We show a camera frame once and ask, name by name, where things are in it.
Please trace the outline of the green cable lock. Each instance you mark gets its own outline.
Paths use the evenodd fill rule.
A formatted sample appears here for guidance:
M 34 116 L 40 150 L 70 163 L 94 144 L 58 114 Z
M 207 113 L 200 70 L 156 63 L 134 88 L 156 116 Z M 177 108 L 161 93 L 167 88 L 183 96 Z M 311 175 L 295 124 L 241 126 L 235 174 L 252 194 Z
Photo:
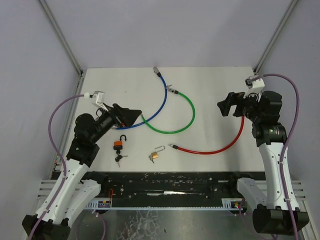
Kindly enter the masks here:
M 196 108 L 192 100 L 183 92 L 165 86 L 167 102 L 154 118 L 141 114 L 141 120 L 152 131 L 161 135 L 177 135 L 190 128 L 196 118 Z

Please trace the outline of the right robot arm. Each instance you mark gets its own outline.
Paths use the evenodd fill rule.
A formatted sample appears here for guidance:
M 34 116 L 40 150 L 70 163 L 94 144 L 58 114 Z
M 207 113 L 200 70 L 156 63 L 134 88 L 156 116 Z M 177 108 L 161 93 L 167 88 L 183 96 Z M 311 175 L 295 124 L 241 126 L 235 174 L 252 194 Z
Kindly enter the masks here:
M 309 223 L 309 215 L 301 211 L 291 183 L 285 145 L 287 131 L 279 122 L 282 104 L 282 96 L 274 91 L 248 96 L 230 92 L 217 106 L 224 117 L 235 106 L 234 117 L 246 117 L 252 122 L 252 135 L 264 165 L 266 192 L 248 177 L 239 178 L 236 189 L 253 210 L 255 231 L 293 236 Z

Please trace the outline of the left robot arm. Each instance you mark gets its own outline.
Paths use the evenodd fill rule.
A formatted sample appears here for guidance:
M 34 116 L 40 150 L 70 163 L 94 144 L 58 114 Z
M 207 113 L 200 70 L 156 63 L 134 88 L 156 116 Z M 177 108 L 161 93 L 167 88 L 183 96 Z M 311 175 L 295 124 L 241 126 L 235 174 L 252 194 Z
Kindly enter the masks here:
M 58 179 L 36 213 L 27 214 L 22 221 L 28 239 L 68 239 L 76 218 L 107 183 L 106 176 L 97 172 L 83 179 L 100 150 L 98 140 L 112 127 L 131 127 L 142 113 L 116 103 L 101 112 L 98 118 L 89 113 L 76 118 L 74 138 Z

